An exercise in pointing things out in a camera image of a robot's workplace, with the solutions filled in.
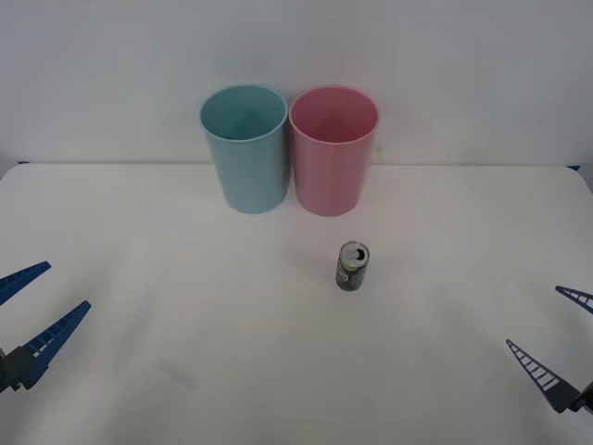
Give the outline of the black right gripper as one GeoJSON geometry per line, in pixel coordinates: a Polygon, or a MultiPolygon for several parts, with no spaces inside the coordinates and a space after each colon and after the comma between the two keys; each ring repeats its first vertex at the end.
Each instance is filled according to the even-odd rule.
{"type": "MultiPolygon", "coordinates": [[[[587,312],[593,313],[592,295],[565,286],[556,286],[555,290],[587,312]]],[[[593,413],[593,382],[580,392],[511,340],[507,339],[506,345],[556,413],[564,413],[566,410],[578,412],[581,409],[593,413]]]]}

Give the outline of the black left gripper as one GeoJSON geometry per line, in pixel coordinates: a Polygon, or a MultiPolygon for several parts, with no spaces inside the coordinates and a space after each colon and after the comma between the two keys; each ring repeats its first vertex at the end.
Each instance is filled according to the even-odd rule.
{"type": "MultiPolygon", "coordinates": [[[[0,305],[50,268],[50,263],[43,261],[1,278],[0,305]]],[[[7,388],[29,390],[34,387],[90,309],[91,304],[83,301],[41,334],[7,355],[0,349],[0,392],[7,388]]]]}

